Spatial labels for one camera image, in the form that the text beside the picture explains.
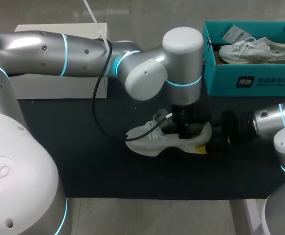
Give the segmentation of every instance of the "white cable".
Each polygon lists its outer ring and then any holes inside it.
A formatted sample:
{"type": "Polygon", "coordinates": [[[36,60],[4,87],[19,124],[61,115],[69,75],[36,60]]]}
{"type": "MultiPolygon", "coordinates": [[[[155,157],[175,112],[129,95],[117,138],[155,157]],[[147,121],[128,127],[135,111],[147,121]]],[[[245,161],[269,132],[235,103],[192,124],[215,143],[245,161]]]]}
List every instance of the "white cable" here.
{"type": "Polygon", "coordinates": [[[165,117],[166,117],[167,119],[170,119],[170,118],[171,118],[171,116],[173,116],[173,114],[172,114],[172,113],[167,114],[165,117]]]}
{"type": "MultiPolygon", "coordinates": [[[[98,22],[97,22],[97,20],[96,20],[96,18],[95,18],[95,16],[94,16],[94,14],[93,14],[93,12],[92,12],[90,6],[89,6],[87,0],[84,0],[84,3],[85,3],[85,5],[86,5],[86,8],[87,8],[89,14],[91,15],[91,18],[92,18],[93,22],[94,22],[95,24],[97,24],[97,26],[98,26],[98,22]]],[[[103,39],[103,42],[104,42],[105,47],[106,47],[106,49],[107,49],[107,55],[108,55],[109,52],[110,52],[110,47],[109,47],[109,45],[108,45],[107,39],[106,39],[106,37],[103,35],[103,32],[102,32],[102,30],[100,30],[99,27],[98,27],[98,31],[99,31],[99,37],[103,39]]],[[[107,76],[107,75],[108,75],[109,70],[110,70],[110,61],[109,61],[109,64],[108,64],[108,67],[107,67],[107,70],[106,70],[104,76],[107,76]]]]}

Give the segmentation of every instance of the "gray floor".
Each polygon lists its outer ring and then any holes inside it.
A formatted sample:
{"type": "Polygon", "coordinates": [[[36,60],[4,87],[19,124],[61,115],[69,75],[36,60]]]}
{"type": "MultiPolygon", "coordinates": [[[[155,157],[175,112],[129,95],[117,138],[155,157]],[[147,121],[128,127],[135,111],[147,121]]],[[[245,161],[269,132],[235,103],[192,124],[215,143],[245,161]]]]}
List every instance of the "gray floor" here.
{"type": "MultiPolygon", "coordinates": [[[[144,49],[177,26],[205,20],[285,20],[285,0],[88,0],[114,40],[144,49]]],[[[82,0],[0,0],[0,31],[18,24],[90,23],[82,0]]],[[[245,219],[229,201],[74,198],[72,235],[244,235],[245,219]]]]}
{"type": "Polygon", "coordinates": [[[71,235],[235,235],[228,200],[70,198],[71,235]]]}

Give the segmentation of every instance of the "sneaker sole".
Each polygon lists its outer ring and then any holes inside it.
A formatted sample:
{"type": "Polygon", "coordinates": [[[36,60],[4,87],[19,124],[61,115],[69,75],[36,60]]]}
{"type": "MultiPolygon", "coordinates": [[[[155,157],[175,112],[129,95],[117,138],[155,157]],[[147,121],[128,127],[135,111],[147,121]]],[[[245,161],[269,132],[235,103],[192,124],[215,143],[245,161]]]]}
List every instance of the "sneaker sole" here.
{"type": "Polygon", "coordinates": [[[231,64],[231,65],[248,65],[248,64],[252,64],[252,65],[256,65],[256,64],[285,64],[284,62],[280,62],[278,63],[278,61],[274,61],[273,63],[270,63],[270,62],[258,62],[258,63],[253,63],[251,61],[248,61],[248,62],[238,62],[238,61],[233,61],[233,60],[228,60],[228,59],[225,59],[225,58],[221,58],[222,61],[224,61],[225,63],[227,64],[231,64]]]}
{"type": "Polygon", "coordinates": [[[200,146],[205,145],[211,138],[212,135],[212,127],[208,123],[206,124],[206,128],[204,128],[204,132],[202,132],[199,136],[195,137],[194,142],[189,143],[188,145],[181,145],[181,146],[172,146],[172,145],[167,145],[167,146],[162,146],[158,147],[156,150],[141,150],[141,149],[135,149],[133,148],[128,142],[126,142],[127,147],[140,155],[148,156],[148,157],[156,157],[159,155],[164,149],[166,148],[179,148],[180,150],[186,152],[186,153],[191,153],[191,154],[206,154],[205,152],[200,151],[197,149],[200,146]]]}

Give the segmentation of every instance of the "white sneaker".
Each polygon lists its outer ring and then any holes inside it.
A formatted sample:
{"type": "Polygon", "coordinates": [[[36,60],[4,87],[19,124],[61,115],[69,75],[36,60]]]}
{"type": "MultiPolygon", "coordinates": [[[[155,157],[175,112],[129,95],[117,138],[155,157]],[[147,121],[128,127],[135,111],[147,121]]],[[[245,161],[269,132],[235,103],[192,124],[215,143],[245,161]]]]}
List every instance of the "white sneaker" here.
{"type": "Polygon", "coordinates": [[[248,37],[233,45],[222,46],[219,56],[228,64],[285,64],[285,44],[248,37]]]}
{"type": "MultiPolygon", "coordinates": [[[[156,125],[156,121],[148,121],[144,126],[131,129],[127,135],[128,138],[140,136],[156,125]]],[[[157,156],[165,148],[177,147],[188,153],[205,153],[199,146],[205,145],[212,136],[212,127],[210,123],[206,123],[201,134],[188,140],[179,139],[178,134],[165,135],[159,127],[150,134],[136,141],[126,142],[128,148],[132,151],[150,157],[157,156]]]]}

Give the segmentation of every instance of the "black mat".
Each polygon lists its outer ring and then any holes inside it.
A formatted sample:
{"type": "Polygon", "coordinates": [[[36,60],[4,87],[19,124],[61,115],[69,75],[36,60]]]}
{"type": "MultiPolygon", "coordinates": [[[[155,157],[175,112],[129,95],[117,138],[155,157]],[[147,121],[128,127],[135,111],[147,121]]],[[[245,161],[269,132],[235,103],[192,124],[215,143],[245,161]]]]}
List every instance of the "black mat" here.
{"type": "MultiPolygon", "coordinates": [[[[209,97],[201,101],[220,117],[284,102],[285,98],[209,97]]],[[[232,146],[228,154],[190,155],[166,149],[143,157],[104,137],[91,116],[90,100],[21,100],[33,136],[53,157],[68,197],[153,199],[266,198],[284,182],[273,142],[232,146]]],[[[117,81],[109,98],[98,99],[101,123],[115,136],[143,125],[159,108],[169,108],[165,87],[152,100],[130,99],[117,81]]]]}

